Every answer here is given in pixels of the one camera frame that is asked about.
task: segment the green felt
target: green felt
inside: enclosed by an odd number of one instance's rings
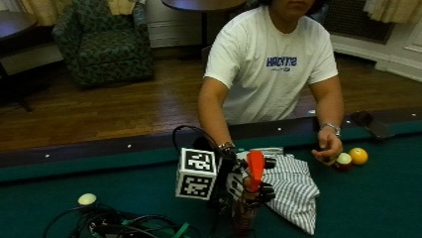
[[[0,170],[0,181],[35,179],[99,170],[119,170],[123,168],[165,163],[175,161],[176,159],[177,151],[173,148],[112,156],[82,158],[64,162],[3,168]]]
[[[287,153],[309,162],[312,177],[321,191],[315,237],[420,237],[422,137],[417,129],[421,132],[422,127],[421,123],[409,123],[392,128],[396,132],[402,130],[410,134],[377,142],[366,139],[366,136],[357,136],[364,135],[365,131],[345,130],[345,137],[349,137],[345,139],[345,151],[363,147],[369,153],[368,163],[348,172],[324,167],[315,160],[308,147],[299,147],[297,143],[304,141],[313,144],[312,137],[316,135],[239,141],[244,148],[284,146]],[[175,196],[177,159],[175,149],[91,158],[74,166],[86,170],[98,169],[98,160],[102,160],[103,164],[110,163],[103,165],[106,168],[131,164],[132,169],[3,184],[0,224],[7,229],[3,229],[0,237],[42,237],[51,219],[74,208],[79,196],[87,192],[95,193],[102,202],[120,210],[164,214],[181,224],[188,222],[203,231],[203,237],[208,237],[213,210],[207,208],[203,200]],[[142,167],[140,164],[147,162],[150,165]],[[46,172],[54,170],[55,165],[64,166],[63,163],[50,165]],[[220,219],[216,237],[231,233],[228,216]],[[54,227],[50,237],[68,237],[75,220],[76,214],[67,217]],[[260,208],[255,225],[257,237],[311,237],[268,207]]]

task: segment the wire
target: wire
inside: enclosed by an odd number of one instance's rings
[[[160,231],[160,230],[169,229],[169,228],[172,228],[172,229],[175,229],[175,228],[181,229],[181,227],[183,227],[183,225],[163,226],[163,227],[160,227],[160,228],[147,229],[146,231],[150,231],[150,232],[151,232],[151,231]],[[201,238],[201,237],[203,237],[203,234],[201,234],[201,232],[200,232],[200,230],[199,230],[197,227],[189,225],[189,229],[196,232],[196,234],[197,234],[197,236],[195,236],[196,238]]]
[[[114,224],[107,224],[107,225],[103,225],[104,227],[112,227],[112,228],[122,228],[122,230],[124,231],[126,229],[130,229],[130,230],[134,230],[134,231],[138,231],[140,232],[142,234],[144,235],[148,235],[148,237],[152,237],[152,238],[159,238],[157,236],[155,236],[153,234],[148,233],[147,231],[142,230],[140,228],[136,228],[134,226],[128,226],[128,225],[114,225]]]
[[[211,136],[211,134],[204,130],[201,129],[200,127],[196,127],[196,126],[189,126],[189,125],[181,125],[179,126],[177,128],[175,128],[173,130],[173,145],[175,145],[175,148],[179,152],[179,154],[181,153],[180,151],[180,148],[177,146],[177,141],[176,141],[176,134],[179,131],[181,131],[184,128],[189,128],[192,129],[193,131],[196,131],[199,134],[201,134],[209,141],[211,145],[223,153],[223,151],[220,150],[219,148],[219,144],[216,143],[213,137]]]
[[[120,211],[116,210],[115,208],[112,208],[111,206],[108,205],[104,205],[104,204],[99,204],[96,207],[104,207],[106,209],[108,209],[110,211],[112,212],[116,212],[118,214],[120,214]],[[88,216],[90,215],[94,215],[94,214],[98,214],[99,210],[92,210],[90,213],[87,213],[78,221],[78,224],[76,224],[76,229],[75,230],[80,230],[83,229],[83,227],[86,226],[86,224],[88,223]]]
[[[168,216],[156,215],[156,214],[138,217],[136,219],[132,220],[131,225],[142,223],[142,222],[148,222],[150,220],[163,220],[168,222],[171,225],[176,225],[176,222]]]
[[[115,210],[112,207],[107,206],[107,205],[103,205],[103,204],[99,204],[98,206],[79,206],[79,207],[75,207],[67,211],[64,211],[63,213],[60,213],[55,218],[54,220],[50,222],[47,228],[44,229],[44,233],[43,233],[43,238],[48,238],[48,233],[55,225],[55,223],[66,216],[68,215],[70,213],[75,212],[75,211],[80,211],[80,210],[91,210],[91,209],[95,209],[95,208],[102,208],[104,207],[106,209],[110,209],[110,212],[116,212],[120,214],[120,212],[118,210]]]
[[[84,216],[80,217],[79,221],[78,221],[78,224],[76,224],[76,229],[75,229],[75,233],[80,234],[82,233],[82,230],[83,228],[86,227],[86,225],[88,224],[88,216],[95,214],[96,212],[91,212],[88,214],[86,214]]]

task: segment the table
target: table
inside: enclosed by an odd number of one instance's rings
[[[239,147],[284,147],[309,164],[321,195],[313,237],[420,237],[422,220],[422,108],[374,111],[397,134],[370,138],[347,117],[345,151],[363,147],[369,161],[340,172],[311,154],[316,147],[316,119],[300,118],[229,128]],[[180,146],[196,133],[181,133]],[[165,214],[211,232],[215,212],[199,199],[175,197],[179,154],[172,134],[112,139],[0,153],[0,223],[4,237],[42,237],[52,218],[75,207],[87,192],[102,202],[138,214]],[[219,236],[229,233],[220,220]],[[50,237],[68,237],[75,220],[52,229]],[[257,237],[309,237],[267,206],[259,209]]]
[[[26,32],[38,26],[38,17],[34,14],[24,12],[0,12],[0,41],[11,40],[22,36]],[[7,88],[8,91],[3,93],[11,94],[27,111],[32,111],[24,95],[19,93],[16,83],[11,78],[0,61],[0,75],[2,75],[2,88]]]
[[[208,45],[208,13],[229,12],[245,4],[245,0],[161,0],[169,8],[203,14],[203,47]]]

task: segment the wall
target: wall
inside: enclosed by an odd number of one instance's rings
[[[376,68],[422,82],[422,21],[397,24],[388,43],[332,36],[336,52],[377,62]]]
[[[0,1],[0,11],[8,10],[8,7],[6,6],[6,3]]]
[[[199,45],[201,43],[201,14],[177,11],[160,0],[147,1],[147,16],[152,47]],[[224,15],[209,15],[209,43],[224,25]],[[333,46],[345,53],[376,60],[376,67],[422,81],[422,23],[397,25],[386,45],[333,36]],[[55,45],[40,46],[2,59],[10,73],[62,60]]]

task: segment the armchair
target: armchair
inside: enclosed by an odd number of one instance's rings
[[[112,15],[107,0],[72,0],[52,34],[78,87],[153,76],[144,4],[132,15]]]

